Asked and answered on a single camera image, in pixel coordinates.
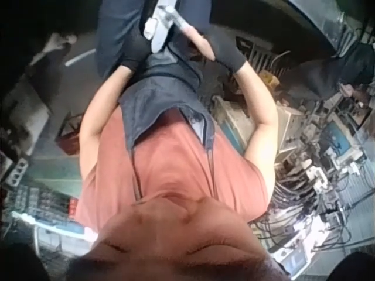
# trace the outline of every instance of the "red t-shirt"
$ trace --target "red t-shirt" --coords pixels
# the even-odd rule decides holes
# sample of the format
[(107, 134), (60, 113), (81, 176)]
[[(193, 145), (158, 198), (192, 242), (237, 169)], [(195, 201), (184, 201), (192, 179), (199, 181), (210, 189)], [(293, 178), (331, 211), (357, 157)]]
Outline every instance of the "red t-shirt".
[[(268, 194), (260, 171), (232, 147), (217, 126), (214, 141), (214, 178), (218, 199), (246, 221), (263, 215)], [(168, 194), (192, 200), (213, 192), (204, 147), (177, 109), (164, 113), (135, 147), (134, 165), (125, 147), (121, 109), (105, 126), (98, 161), (84, 180), (76, 220), (99, 232), (113, 216), (135, 203), (134, 176), (142, 201)]]

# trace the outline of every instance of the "jeans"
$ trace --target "jeans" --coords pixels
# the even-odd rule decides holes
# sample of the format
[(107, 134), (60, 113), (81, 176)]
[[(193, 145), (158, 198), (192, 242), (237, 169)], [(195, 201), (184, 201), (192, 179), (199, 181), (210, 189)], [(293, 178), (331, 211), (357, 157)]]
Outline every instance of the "jeans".
[[(205, 30), (209, 26), (211, 1), (180, 0), (179, 13), (195, 28)], [(126, 35), (139, 21), (144, 2), (145, 0), (103, 0), (99, 11), (96, 52), (100, 77), (107, 78), (117, 65)], [(171, 40), (183, 39), (176, 33)]]

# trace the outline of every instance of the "black glove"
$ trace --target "black glove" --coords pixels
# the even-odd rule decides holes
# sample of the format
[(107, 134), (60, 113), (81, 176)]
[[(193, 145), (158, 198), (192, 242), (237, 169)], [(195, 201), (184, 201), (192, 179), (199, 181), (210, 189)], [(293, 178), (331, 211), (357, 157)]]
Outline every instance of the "black glove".
[(151, 54), (151, 41), (147, 40), (136, 23), (126, 41), (124, 42), (123, 55), (120, 64), (136, 71), (138, 66)]
[(203, 33), (210, 43), (216, 61), (227, 67), (230, 72), (236, 73), (247, 61), (236, 44), (224, 32), (210, 28)]

